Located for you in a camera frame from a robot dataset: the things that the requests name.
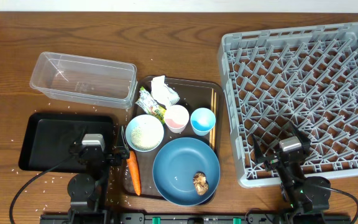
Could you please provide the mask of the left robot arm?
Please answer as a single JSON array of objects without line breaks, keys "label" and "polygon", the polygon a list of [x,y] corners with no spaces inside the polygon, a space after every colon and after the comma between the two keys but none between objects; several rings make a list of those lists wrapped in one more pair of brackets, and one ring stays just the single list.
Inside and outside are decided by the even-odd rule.
[{"label": "left robot arm", "polygon": [[105,208],[104,203],[110,167],[121,166],[129,158],[124,127],[119,128],[111,151],[107,150],[103,135],[88,134],[84,129],[70,146],[69,153],[86,169],[68,183],[67,192],[71,202],[66,223],[117,223],[117,215]]}]

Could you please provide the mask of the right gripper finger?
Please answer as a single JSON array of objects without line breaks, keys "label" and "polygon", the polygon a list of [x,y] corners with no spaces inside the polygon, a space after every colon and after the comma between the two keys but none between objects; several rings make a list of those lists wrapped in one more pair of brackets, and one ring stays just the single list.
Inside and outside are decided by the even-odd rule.
[{"label": "right gripper finger", "polygon": [[298,136],[298,137],[300,137],[300,136],[308,137],[308,133],[305,133],[302,130],[298,129],[298,127],[292,121],[289,121],[288,124],[289,124],[288,128],[289,128],[290,132],[292,133],[292,135]]},{"label": "right gripper finger", "polygon": [[252,142],[253,142],[253,147],[254,147],[254,157],[255,159],[263,159],[264,155],[260,149],[260,146],[254,136],[254,134],[251,134],[252,137]]}]

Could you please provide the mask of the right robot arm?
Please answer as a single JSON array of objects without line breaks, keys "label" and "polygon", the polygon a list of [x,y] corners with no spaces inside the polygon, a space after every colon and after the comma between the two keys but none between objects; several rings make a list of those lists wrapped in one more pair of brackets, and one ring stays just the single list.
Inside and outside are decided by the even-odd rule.
[{"label": "right robot arm", "polygon": [[279,150],[265,156],[252,136],[255,161],[266,171],[275,171],[281,181],[282,195],[291,205],[271,220],[272,223],[324,223],[323,210],[329,208],[330,181],[324,177],[305,177],[301,163],[310,154],[311,140],[293,123],[292,137],[279,141]]}]

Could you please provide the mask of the light blue cup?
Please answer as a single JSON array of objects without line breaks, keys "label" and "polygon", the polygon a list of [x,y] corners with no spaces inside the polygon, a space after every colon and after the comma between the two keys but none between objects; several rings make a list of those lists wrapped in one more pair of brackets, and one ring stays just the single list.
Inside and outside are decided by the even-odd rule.
[{"label": "light blue cup", "polygon": [[212,112],[207,108],[198,108],[192,112],[190,123],[194,133],[198,136],[205,136],[210,132]]}]

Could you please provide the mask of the white napkin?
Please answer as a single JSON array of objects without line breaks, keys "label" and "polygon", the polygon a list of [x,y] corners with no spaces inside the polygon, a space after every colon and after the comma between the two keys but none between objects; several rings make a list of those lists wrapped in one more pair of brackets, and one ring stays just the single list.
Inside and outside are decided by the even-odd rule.
[{"label": "white napkin", "polygon": [[151,89],[154,100],[166,108],[177,104],[180,100],[178,93],[165,83],[165,75],[154,77],[151,81]]}]

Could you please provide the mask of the pink cup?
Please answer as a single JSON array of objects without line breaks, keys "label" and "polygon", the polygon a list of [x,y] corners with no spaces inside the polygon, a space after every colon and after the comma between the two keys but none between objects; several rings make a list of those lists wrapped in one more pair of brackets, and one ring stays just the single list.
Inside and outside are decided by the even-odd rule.
[{"label": "pink cup", "polygon": [[181,133],[188,124],[190,115],[188,110],[181,105],[173,105],[167,108],[164,122],[173,133]]}]

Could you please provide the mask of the brown mushroom scrap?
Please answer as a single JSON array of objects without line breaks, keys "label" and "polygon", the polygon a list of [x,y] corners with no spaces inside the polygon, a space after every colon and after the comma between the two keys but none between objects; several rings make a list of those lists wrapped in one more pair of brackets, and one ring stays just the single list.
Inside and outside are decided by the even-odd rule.
[{"label": "brown mushroom scrap", "polygon": [[206,176],[202,172],[197,172],[194,175],[193,185],[195,186],[195,190],[198,195],[204,195],[209,189],[208,182],[206,181]]}]

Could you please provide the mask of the green yellow snack wrapper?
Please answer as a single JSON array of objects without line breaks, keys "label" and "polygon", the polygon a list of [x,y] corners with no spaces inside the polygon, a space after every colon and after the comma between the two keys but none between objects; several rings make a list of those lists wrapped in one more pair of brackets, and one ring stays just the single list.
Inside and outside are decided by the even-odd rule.
[{"label": "green yellow snack wrapper", "polygon": [[165,123],[164,116],[166,109],[160,106],[152,95],[144,88],[139,90],[139,98],[135,102],[148,115],[156,117],[162,124]]}]

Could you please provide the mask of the large blue plate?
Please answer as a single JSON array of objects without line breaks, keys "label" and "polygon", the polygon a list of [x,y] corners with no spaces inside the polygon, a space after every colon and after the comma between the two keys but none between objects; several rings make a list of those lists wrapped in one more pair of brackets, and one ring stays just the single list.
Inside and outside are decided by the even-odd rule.
[{"label": "large blue plate", "polygon": [[[206,176],[208,190],[198,195],[193,183],[197,173]],[[152,177],[161,196],[171,203],[194,206],[206,203],[214,195],[221,176],[215,152],[196,138],[178,138],[166,143],[157,153]]]}]

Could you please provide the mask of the orange carrot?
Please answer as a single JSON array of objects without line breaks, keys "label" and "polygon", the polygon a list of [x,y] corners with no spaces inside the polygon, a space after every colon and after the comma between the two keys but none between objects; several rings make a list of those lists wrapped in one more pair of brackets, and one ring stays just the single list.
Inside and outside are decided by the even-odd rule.
[{"label": "orange carrot", "polygon": [[139,167],[137,164],[137,159],[136,159],[134,151],[130,151],[129,158],[126,159],[126,162],[127,162],[129,172],[131,174],[132,184],[133,184],[135,193],[136,193],[136,195],[140,196],[141,190],[142,190],[141,182],[140,182],[140,172],[139,172]]}]

